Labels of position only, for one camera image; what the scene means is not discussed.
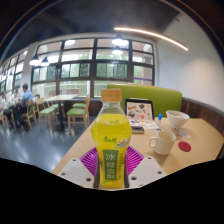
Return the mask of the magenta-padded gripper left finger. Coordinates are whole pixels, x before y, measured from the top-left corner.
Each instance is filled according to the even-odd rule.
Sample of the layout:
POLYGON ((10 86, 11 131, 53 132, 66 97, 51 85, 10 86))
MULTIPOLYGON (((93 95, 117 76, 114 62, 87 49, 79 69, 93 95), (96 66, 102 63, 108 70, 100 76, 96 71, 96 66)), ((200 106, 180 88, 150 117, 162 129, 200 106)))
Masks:
POLYGON ((90 149, 80 158, 72 158, 58 176, 81 187, 97 189, 99 187, 97 149, 90 149))

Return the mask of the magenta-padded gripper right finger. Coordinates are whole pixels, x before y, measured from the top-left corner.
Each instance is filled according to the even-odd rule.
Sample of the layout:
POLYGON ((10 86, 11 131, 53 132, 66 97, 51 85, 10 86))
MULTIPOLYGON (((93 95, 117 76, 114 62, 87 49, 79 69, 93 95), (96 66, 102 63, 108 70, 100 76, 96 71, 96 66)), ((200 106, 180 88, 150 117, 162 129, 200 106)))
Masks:
POLYGON ((125 187, 127 189, 143 187, 166 176, 152 156, 143 156, 129 146, 126 153, 125 187))

